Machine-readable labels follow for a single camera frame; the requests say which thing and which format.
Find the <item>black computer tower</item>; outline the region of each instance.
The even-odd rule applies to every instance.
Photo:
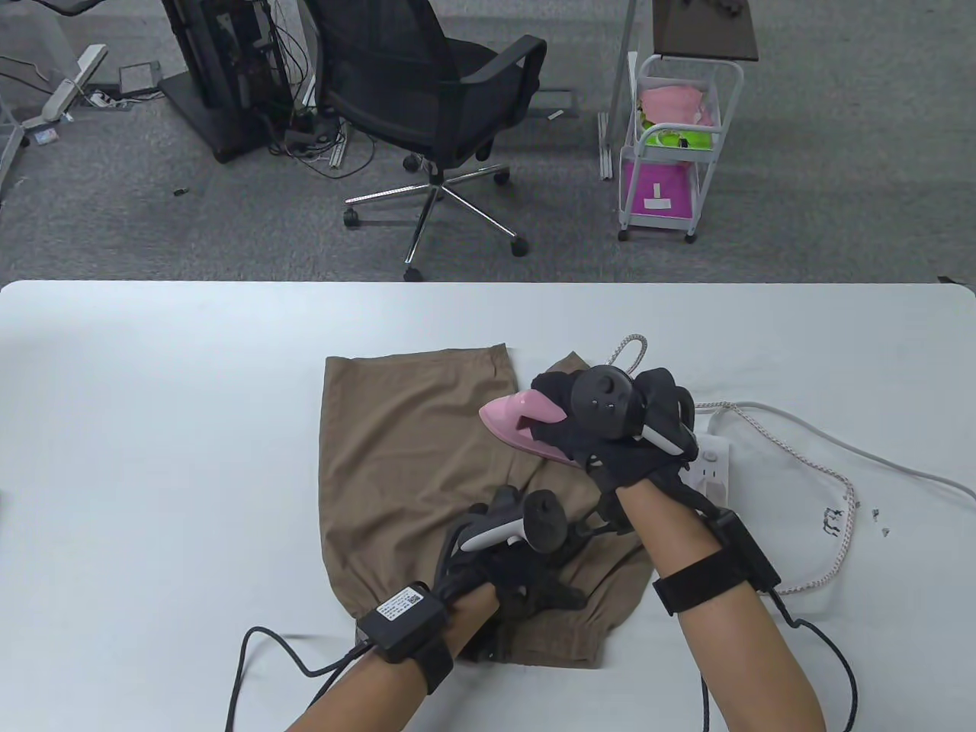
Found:
[[[267,0],[162,0],[184,73],[159,89],[221,163],[268,145],[294,107]]]

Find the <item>brown pants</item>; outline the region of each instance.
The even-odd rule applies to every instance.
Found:
[[[586,368],[575,353],[553,368]],[[508,447],[478,409],[515,391],[504,346],[329,358],[319,433],[322,556],[336,597],[360,618],[406,584],[432,584],[451,521],[501,485],[549,488],[572,520],[598,498],[577,468]],[[593,668],[607,633],[637,606],[651,576],[634,534],[595,537],[560,579],[589,595],[500,633],[495,660]]]

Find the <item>pink iron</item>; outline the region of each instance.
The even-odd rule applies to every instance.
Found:
[[[532,439],[529,420],[552,424],[566,419],[566,413],[534,389],[492,399],[478,410],[481,422],[507,445],[540,458],[574,466],[561,450]]]

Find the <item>white cart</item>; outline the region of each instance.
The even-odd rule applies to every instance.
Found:
[[[687,243],[695,241],[745,80],[734,61],[654,55],[640,66],[631,86],[630,123],[620,151],[620,241],[627,240],[631,226],[683,230]],[[641,93],[669,86],[701,91],[702,108],[712,123],[664,123],[644,129],[637,107]]]

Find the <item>power adapter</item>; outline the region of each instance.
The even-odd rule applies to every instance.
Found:
[[[415,582],[356,621],[356,642],[368,641],[391,664],[410,658],[447,627],[447,608]]]

